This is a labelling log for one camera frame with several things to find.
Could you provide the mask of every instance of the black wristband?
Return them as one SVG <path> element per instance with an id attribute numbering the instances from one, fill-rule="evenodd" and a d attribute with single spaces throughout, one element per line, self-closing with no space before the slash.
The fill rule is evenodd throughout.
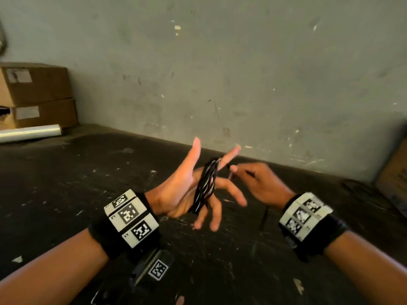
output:
<path id="1" fill-rule="evenodd" d="M 312 193 L 293 197 L 284 207 L 278 226 L 291 247 L 302 260 L 323 250 L 348 230 L 333 210 Z"/>
<path id="2" fill-rule="evenodd" d="M 104 211 L 105 215 L 91 223 L 88 230 L 110 259 L 124 251 L 140 256 L 159 243 L 158 220 L 144 193 L 128 190 Z"/>

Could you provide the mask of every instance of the plastic wrap roll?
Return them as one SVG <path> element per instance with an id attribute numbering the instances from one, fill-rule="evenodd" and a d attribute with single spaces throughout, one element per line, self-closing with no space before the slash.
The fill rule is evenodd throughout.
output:
<path id="1" fill-rule="evenodd" d="M 0 130 L 0 143 L 38 139 L 62 135 L 58 124 Z"/>

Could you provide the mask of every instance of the label on box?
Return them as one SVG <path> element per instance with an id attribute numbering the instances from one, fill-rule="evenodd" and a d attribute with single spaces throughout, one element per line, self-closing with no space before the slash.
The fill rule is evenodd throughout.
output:
<path id="1" fill-rule="evenodd" d="M 17 120 L 31 119 L 39 117 L 38 106 L 16 108 L 15 118 Z"/>
<path id="2" fill-rule="evenodd" d="M 30 71 L 28 69 L 9 68 L 6 70 L 8 82 L 10 83 L 30 83 L 31 79 Z"/>

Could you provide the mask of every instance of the brown cardboard box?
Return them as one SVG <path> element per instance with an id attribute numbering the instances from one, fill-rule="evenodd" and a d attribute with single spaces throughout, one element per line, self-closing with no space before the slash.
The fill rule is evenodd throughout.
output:
<path id="1" fill-rule="evenodd" d="M 65 67 L 0 62 L 0 106 L 27 107 L 72 97 Z"/>
<path id="2" fill-rule="evenodd" d="M 376 187 L 407 217 L 407 138 L 377 178 Z"/>
<path id="3" fill-rule="evenodd" d="M 64 128 L 77 123 L 73 98 L 30 107 L 0 107 L 0 130 L 53 124 Z"/>

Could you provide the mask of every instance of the gray wall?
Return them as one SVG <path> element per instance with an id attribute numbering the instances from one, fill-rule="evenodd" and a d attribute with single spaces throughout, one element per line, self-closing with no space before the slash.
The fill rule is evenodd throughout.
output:
<path id="1" fill-rule="evenodd" d="M 372 180 L 405 119 L 406 13 L 407 0 L 0 0 L 2 60 L 68 67 L 84 123 Z"/>

